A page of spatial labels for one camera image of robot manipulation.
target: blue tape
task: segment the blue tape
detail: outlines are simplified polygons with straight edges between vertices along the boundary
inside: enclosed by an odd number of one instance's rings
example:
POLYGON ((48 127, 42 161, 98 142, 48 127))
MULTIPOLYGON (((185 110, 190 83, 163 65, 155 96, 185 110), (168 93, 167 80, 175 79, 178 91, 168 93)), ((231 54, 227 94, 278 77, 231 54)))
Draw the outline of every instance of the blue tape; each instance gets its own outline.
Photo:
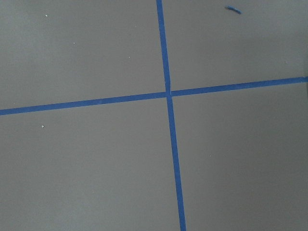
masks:
POLYGON ((232 11, 234 11, 234 12, 237 12, 238 14, 242 14, 242 11, 240 11, 239 9, 237 9, 237 8, 235 8, 235 7, 233 7, 233 6, 226 6, 226 8, 227 8, 228 10, 232 10, 232 11))
POLYGON ((305 82, 308 82, 308 77, 284 78, 277 80, 266 80, 266 81, 251 82, 251 83, 238 83, 238 84, 230 84, 230 85, 222 85, 222 86, 206 87, 206 88, 174 90, 172 91, 172 96, 195 95, 195 94, 203 94, 203 93, 211 93, 211 92, 219 92, 227 90, 241 90, 247 88, 260 88, 260 87, 269 87, 276 85, 305 83, 305 82))
POLYGON ((171 148, 172 148, 172 157, 173 157, 173 168, 174 168, 174 177, 175 177, 179 219, 180 219, 180 230, 186 231, 182 183, 181 183, 181 176, 180 176, 178 144, 177 144, 177 135, 176 135, 176 128, 175 128, 173 102, 172 102, 172 96, 171 96, 171 81, 170 81, 169 61, 168 61, 162 1, 156 0, 156 5, 157 5, 157 16, 158 16, 158 25, 159 25, 159 34, 160 34, 160 44, 161 44, 162 58, 163 58, 163 68, 164 68, 165 88, 166 88, 166 98, 167 98, 167 108, 168 108, 168 118, 169 118, 169 129, 170 129, 171 148))
POLYGON ((54 103, 54 104, 31 106, 31 107, 19 107, 19 108, 12 108, 12 109, 2 109, 0 110, 0 116, 10 115, 10 114, 19 114, 19 113, 28 113, 28 112, 56 110, 56 109, 64 109, 64 108, 72 108, 72 107, 84 107, 84 106, 92 106, 92 105, 100 105, 100 104, 108 104, 108 103, 121 103, 121 102, 137 101, 137 100, 158 99, 158 98, 164 98, 164 97, 166 97, 165 92, 157 92, 157 93, 120 96, 120 97, 96 99, 96 100, 84 100, 84 101, 77 101, 77 102, 54 103))

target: small blue object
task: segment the small blue object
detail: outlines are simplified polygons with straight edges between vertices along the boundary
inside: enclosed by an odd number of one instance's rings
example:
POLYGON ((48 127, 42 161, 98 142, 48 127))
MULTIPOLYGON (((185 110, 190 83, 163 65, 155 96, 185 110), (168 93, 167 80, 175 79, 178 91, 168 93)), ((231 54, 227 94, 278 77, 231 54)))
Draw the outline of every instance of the small blue object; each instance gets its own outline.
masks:
POLYGON ((227 8, 228 10, 235 11, 235 12, 237 12, 238 14, 241 14, 241 13, 242 13, 239 9, 236 9, 236 8, 233 7, 233 6, 226 6, 226 8, 227 8))

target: vertical blue line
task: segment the vertical blue line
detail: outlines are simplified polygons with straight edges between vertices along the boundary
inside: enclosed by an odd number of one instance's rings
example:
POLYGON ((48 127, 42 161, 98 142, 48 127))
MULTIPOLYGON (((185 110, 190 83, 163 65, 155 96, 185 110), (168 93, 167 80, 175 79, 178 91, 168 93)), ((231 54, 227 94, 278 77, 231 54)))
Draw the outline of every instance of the vertical blue line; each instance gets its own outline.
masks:
POLYGON ((183 203, 183 194, 182 194, 182 183, 181 183, 181 175, 180 175, 179 154, 178 154, 178 144, 177 144, 177 135, 176 135, 176 129, 175 129, 173 102, 172 102, 172 95, 171 95, 171 81, 170 81, 170 73, 169 73, 169 62, 168 62, 168 52, 167 52, 167 42, 166 42, 166 32, 165 32, 162 0, 156 0, 156 5, 157 5, 159 33, 160 33, 160 44, 161 44, 161 49, 162 49, 162 58, 163 58, 163 67, 164 67, 167 108, 168 108, 168 117, 169 117, 169 129, 170 129, 170 136, 171 136, 171 148, 172 148, 172 157, 173 157, 175 185, 176 185, 176 190, 177 190, 180 230, 186 231, 184 203, 183 203))

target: gray surface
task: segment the gray surface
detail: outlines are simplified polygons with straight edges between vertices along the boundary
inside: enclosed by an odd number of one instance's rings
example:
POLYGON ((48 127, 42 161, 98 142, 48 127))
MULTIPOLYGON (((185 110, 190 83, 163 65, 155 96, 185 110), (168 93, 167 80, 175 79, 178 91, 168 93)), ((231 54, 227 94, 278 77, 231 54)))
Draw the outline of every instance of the gray surface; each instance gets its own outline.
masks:
POLYGON ((153 0, 5 0, 0 21, 0 109, 164 91, 153 0))
POLYGON ((308 1, 163 2, 173 90, 308 76, 308 1))
POLYGON ((0 116, 0 230, 179 230, 166 111, 158 99, 0 116))
POLYGON ((307 85, 174 98, 188 231, 308 229, 307 85))

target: blue tape fragment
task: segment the blue tape fragment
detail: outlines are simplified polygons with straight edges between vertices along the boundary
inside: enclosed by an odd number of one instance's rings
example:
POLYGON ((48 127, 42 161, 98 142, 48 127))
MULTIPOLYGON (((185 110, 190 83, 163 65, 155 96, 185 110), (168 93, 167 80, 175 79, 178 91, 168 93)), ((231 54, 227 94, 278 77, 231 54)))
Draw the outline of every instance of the blue tape fragment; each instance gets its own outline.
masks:
POLYGON ((177 144, 177 135, 176 135, 176 128, 175 128, 173 102, 172 102, 172 96, 171 96, 171 81, 170 81, 170 73, 169 73, 169 61, 168 61, 167 41, 166 41, 162 1, 156 0, 156 5, 157 5, 157 16, 158 16, 158 25, 159 25, 159 34, 160 34, 160 44, 161 44, 162 58, 163 58, 163 68, 164 68, 165 88, 166 88, 166 98, 167 98, 167 108, 168 108, 168 118, 169 118, 169 129, 170 129, 170 137, 171 137, 171 149, 172 149, 172 157, 173 157, 173 168, 174 168, 174 177, 175 177, 179 219, 180 219, 180 230, 186 231, 184 202, 183 202, 183 194, 182 194, 182 183, 181 183, 181 176, 180 176, 178 144, 177 144))
POLYGON ((84 107, 84 106, 109 104, 109 103, 121 103, 121 102, 137 101, 137 100, 158 99, 158 98, 164 98, 164 97, 166 97, 165 92, 157 92, 157 93, 120 96, 120 97, 96 99, 96 100, 84 100, 84 101, 68 102, 68 103, 54 103, 54 104, 47 104, 47 105, 40 105, 40 106, 19 107, 19 108, 12 108, 12 109, 2 109, 0 110, 0 116, 19 114, 19 113, 28 113, 28 112, 56 110, 56 109, 64 109, 64 108, 72 108, 72 107, 84 107))
POLYGON ((195 88, 195 89, 185 89, 185 90, 174 90, 172 91, 172 96, 182 96, 182 95, 195 95, 227 90, 241 90, 247 88, 260 88, 260 87, 269 87, 276 85, 285 85, 285 84, 294 84, 294 83, 305 83, 308 82, 308 77, 295 77, 295 78, 284 78, 277 80, 265 80, 259 82, 250 82, 250 83, 238 83, 206 88, 195 88))
POLYGON ((232 11, 234 11, 234 12, 237 12, 238 14, 242 14, 242 11, 240 11, 239 9, 237 9, 237 8, 235 8, 235 7, 233 7, 233 6, 226 6, 226 8, 227 8, 228 10, 232 10, 232 11))

